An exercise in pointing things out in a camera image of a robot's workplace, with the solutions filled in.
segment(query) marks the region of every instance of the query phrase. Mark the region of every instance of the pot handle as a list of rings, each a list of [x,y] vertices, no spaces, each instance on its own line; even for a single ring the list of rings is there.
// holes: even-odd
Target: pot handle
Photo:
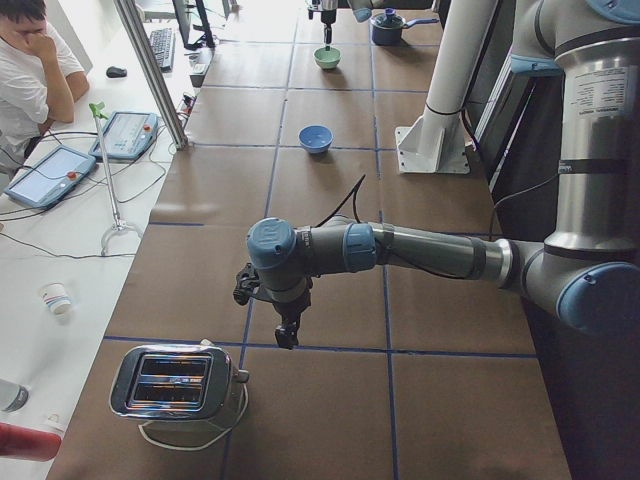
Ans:
[[[411,28],[414,25],[424,25],[427,23],[438,23],[439,20],[437,18],[416,18],[415,20],[409,20],[404,24],[402,28]]]

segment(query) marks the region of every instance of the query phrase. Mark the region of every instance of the pot lid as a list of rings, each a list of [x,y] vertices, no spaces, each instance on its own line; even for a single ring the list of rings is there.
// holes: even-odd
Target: pot lid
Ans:
[[[396,15],[395,8],[385,8],[383,13],[379,13],[371,19],[371,23],[376,27],[392,30],[404,28],[404,18]]]

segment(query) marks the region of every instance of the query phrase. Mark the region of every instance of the tablet device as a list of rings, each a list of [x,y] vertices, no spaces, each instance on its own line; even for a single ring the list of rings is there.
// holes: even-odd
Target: tablet device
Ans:
[[[96,159],[59,145],[4,189],[9,197],[31,208],[51,208],[95,166]]]
[[[113,112],[103,132],[109,160],[134,162],[155,140],[158,116],[155,113]],[[98,140],[94,142],[89,155],[102,158]]]

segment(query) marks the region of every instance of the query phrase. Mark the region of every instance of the bowl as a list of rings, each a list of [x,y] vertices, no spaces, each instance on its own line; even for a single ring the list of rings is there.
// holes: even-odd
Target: bowl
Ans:
[[[323,153],[333,142],[333,133],[323,125],[309,125],[300,130],[300,145],[309,153]]]
[[[313,52],[313,58],[316,59],[316,64],[321,69],[331,70],[336,68],[340,62],[340,50],[333,47],[329,47],[329,50],[327,50],[322,47]]]

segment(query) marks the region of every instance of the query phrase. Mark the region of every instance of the label sticker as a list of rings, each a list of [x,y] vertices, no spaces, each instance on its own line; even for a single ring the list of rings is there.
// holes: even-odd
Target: label sticker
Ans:
[[[573,78],[571,106],[577,118],[631,113],[636,67],[608,68]]]

